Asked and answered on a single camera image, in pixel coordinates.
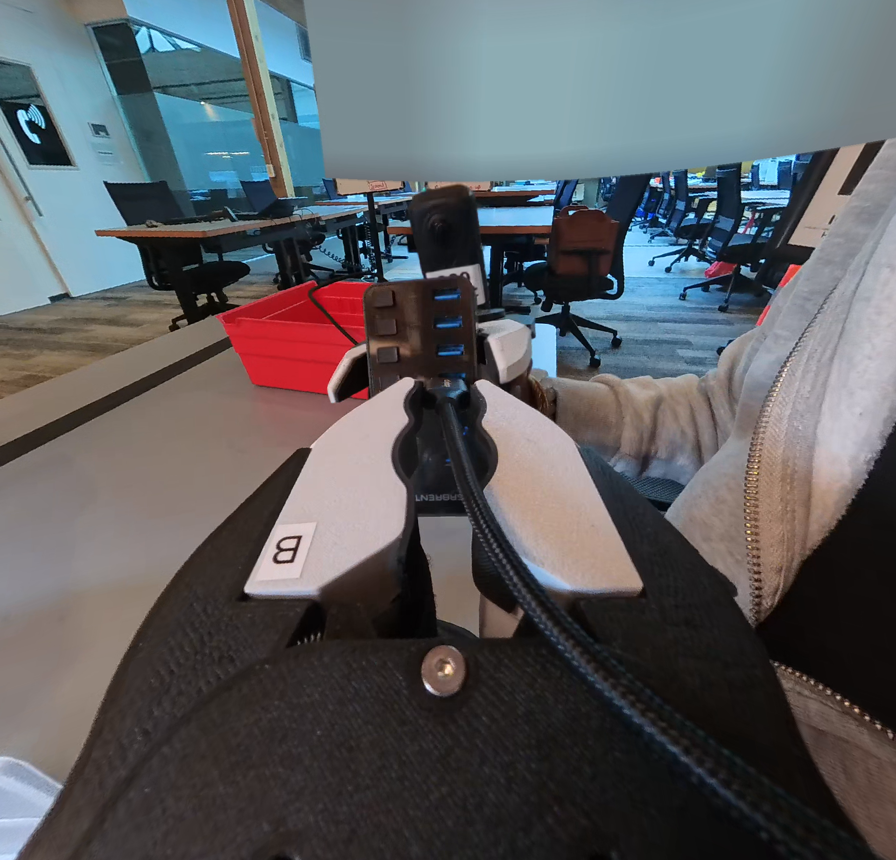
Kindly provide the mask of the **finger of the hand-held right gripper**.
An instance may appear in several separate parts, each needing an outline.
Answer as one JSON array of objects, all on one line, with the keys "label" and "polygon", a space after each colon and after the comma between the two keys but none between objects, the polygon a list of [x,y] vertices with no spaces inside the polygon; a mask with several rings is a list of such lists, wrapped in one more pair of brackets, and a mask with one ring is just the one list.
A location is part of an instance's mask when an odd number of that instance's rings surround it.
[{"label": "finger of the hand-held right gripper", "polygon": [[337,404],[356,395],[368,396],[370,371],[367,346],[350,348],[338,363],[328,383],[330,403]]},{"label": "finger of the hand-held right gripper", "polygon": [[511,384],[531,371],[532,327],[501,318],[479,323],[479,379]]}]

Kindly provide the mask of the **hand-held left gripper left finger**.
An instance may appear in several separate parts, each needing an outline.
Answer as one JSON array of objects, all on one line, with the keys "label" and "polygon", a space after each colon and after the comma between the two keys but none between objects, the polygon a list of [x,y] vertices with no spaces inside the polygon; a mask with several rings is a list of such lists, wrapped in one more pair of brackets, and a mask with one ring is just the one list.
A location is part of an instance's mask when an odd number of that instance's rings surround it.
[{"label": "hand-held left gripper left finger", "polygon": [[312,445],[244,588],[251,598],[359,605],[396,632],[435,632],[411,477],[424,387],[409,377]]}]

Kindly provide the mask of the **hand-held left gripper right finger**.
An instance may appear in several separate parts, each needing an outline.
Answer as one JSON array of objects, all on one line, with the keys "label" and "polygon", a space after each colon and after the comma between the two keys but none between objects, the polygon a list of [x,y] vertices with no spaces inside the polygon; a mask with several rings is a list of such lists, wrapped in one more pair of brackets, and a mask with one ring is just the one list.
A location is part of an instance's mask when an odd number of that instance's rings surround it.
[{"label": "hand-held left gripper right finger", "polygon": [[640,595],[642,578],[573,439],[495,384],[480,380],[472,395],[497,450],[487,503],[539,584],[564,608]]}]

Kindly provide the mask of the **black usb hub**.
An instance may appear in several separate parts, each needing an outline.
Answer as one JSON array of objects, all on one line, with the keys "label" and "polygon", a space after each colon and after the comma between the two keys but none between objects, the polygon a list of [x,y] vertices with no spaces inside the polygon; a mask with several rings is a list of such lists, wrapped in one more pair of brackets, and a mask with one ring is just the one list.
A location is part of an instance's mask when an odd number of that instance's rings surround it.
[{"label": "black usb hub", "polygon": [[[476,334],[476,290],[461,274],[390,282],[364,293],[370,395],[409,377],[424,387],[463,382],[481,374]],[[410,477],[419,516],[465,513],[435,411],[413,399],[417,466]]]}]

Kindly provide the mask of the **person's right forearm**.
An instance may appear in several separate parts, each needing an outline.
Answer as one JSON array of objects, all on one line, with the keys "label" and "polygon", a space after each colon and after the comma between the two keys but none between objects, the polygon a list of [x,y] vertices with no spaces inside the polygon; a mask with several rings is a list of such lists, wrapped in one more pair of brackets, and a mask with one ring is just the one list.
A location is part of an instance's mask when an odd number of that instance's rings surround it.
[{"label": "person's right forearm", "polygon": [[735,339],[702,376],[600,373],[587,382],[544,378],[540,387],[554,422],[616,471],[686,485],[731,435],[764,331],[754,328]]}]

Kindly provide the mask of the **person's right hand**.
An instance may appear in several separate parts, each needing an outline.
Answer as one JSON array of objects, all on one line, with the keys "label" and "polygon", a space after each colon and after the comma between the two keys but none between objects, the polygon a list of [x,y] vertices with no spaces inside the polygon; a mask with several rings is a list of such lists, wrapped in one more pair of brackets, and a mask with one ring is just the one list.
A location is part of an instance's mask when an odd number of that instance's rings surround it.
[{"label": "person's right hand", "polygon": [[546,371],[533,369],[521,378],[513,392],[527,406],[535,408],[545,418],[555,420],[556,391]]}]

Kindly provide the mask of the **red plastic bin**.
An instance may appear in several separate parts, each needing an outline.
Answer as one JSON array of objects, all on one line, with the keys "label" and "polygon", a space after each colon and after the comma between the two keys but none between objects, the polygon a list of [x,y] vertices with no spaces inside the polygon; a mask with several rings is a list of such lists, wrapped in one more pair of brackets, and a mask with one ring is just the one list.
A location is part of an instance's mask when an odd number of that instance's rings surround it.
[{"label": "red plastic bin", "polygon": [[364,342],[367,283],[307,282],[218,315],[250,381],[326,394],[344,354]]}]

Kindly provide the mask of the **wooden top desk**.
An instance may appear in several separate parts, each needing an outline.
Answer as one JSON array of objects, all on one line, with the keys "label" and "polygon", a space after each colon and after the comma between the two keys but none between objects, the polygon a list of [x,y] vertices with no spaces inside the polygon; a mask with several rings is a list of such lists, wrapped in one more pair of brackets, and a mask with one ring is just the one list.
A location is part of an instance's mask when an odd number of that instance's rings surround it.
[{"label": "wooden top desk", "polygon": [[406,236],[420,254],[427,278],[467,272],[476,288],[479,306],[492,306],[489,281],[482,259],[482,245],[502,245],[513,239],[548,238],[554,211],[550,207],[517,210],[481,209],[485,215],[477,227],[452,224],[436,217],[435,224],[414,229],[409,223],[391,224],[393,236]]},{"label": "wooden top desk", "polygon": [[226,289],[250,273],[242,261],[224,253],[268,246],[277,261],[279,290],[308,280],[310,253],[321,245],[326,231],[319,217],[293,216],[274,219],[220,219],[176,224],[142,224],[99,229],[98,237],[117,238],[135,245],[149,286],[173,292],[182,314],[174,317],[170,331],[179,324],[194,324],[237,306]]}]

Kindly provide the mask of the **black swivel chair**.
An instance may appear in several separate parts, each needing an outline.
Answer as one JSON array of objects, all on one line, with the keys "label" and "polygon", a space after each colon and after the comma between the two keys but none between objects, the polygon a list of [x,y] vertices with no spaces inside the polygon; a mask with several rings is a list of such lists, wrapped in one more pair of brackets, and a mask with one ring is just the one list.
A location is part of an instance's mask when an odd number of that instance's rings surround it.
[{"label": "black swivel chair", "polygon": [[[170,222],[178,223],[184,218],[183,210],[165,181],[105,181],[104,186],[128,227],[149,223],[163,226]],[[216,261],[204,261],[203,247],[196,241],[174,241],[167,245],[165,252],[154,245],[138,245],[137,249],[145,280],[155,291],[177,293],[167,264],[171,261],[181,264],[181,275],[176,279],[185,290],[190,291],[194,305],[204,295],[206,305],[210,307],[210,312],[199,314],[201,318],[230,310],[232,305],[225,288],[238,283],[251,272],[247,263],[226,259],[220,250],[216,251]]]},{"label": "black swivel chair", "polygon": [[608,297],[612,294],[614,286],[617,286],[619,291],[623,290],[622,243],[623,234],[620,233],[619,225],[615,256],[610,274],[606,278],[598,278],[591,281],[577,278],[562,279],[555,276],[548,266],[549,241],[546,250],[546,260],[532,264],[522,273],[523,285],[533,294],[543,294],[544,296],[541,304],[541,310],[544,315],[537,318],[537,323],[553,325],[562,337],[568,333],[573,334],[581,345],[588,350],[588,364],[593,369],[599,369],[601,360],[597,356],[595,349],[588,342],[588,339],[585,338],[581,328],[601,330],[611,334],[611,347],[613,349],[618,348],[622,340],[615,329],[574,315],[571,306],[574,302]]}]

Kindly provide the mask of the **brown bag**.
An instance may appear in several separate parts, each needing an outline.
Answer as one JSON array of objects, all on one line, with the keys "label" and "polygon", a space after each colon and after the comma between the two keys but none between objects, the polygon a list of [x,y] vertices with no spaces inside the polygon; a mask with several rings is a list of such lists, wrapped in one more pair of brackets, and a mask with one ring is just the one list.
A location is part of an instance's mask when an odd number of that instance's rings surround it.
[{"label": "brown bag", "polygon": [[548,268],[562,279],[594,281],[609,276],[619,223],[601,210],[567,206],[554,215]]}]

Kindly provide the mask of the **row of black office chairs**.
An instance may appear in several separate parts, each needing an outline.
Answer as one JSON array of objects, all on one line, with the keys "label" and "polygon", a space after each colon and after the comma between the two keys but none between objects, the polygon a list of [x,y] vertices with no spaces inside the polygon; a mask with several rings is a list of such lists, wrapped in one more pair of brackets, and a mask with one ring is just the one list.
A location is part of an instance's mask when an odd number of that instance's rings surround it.
[{"label": "row of black office chairs", "polygon": [[684,246],[660,253],[648,265],[670,256],[666,267],[669,273],[679,261],[694,258],[705,263],[703,280],[683,287],[678,298],[684,302],[689,293],[724,287],[721,313],[728,311],[737,288],[750,287],[756,296],[765,295],[766,287],[759,277],[763,265],[786,241],[786,227],[799,223],[835,157],[834,149],[798,156],[784,203],[746,197],[739,164],[718,167],[714,192],[692,190],[686,172],[675,172],[671,176],[673,204],[669,216],[660,228],[651,230],[651,238],[662,236],[682,241]]}]

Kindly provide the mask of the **person's grey hoodie torso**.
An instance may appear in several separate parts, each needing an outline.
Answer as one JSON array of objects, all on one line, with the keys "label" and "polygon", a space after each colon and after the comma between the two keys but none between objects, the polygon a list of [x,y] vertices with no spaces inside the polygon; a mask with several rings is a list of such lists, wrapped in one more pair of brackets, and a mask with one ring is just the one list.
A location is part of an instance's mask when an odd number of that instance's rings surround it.
[{"label": "person's grey hoodie torso", "polygon": [[812,758],[894,858],[894,140],[763,324],[661,381],[668,517],[736,590]]}]

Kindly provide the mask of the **black phone icon sign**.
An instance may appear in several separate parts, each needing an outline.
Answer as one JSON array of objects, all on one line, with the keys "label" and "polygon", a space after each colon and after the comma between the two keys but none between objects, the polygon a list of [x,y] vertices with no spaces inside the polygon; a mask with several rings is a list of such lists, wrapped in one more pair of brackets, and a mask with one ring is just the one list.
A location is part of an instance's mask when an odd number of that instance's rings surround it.
[{"label": "black phone icon sign", "polygon": [[28,164],[33,167],[71,168],[69,151],[49,110],[33,101],[1,101],[1,108]]}]

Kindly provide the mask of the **wooden post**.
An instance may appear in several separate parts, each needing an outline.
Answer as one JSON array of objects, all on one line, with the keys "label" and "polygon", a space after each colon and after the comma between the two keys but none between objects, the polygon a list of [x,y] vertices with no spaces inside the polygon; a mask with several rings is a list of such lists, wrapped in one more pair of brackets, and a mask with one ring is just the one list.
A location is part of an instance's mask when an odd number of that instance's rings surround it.
[{"label": "wooden post", "polygon": [[252,105],[254,129],[277,197],[292,196],[294,183],[266,62],[254,0],[226,0]]}]

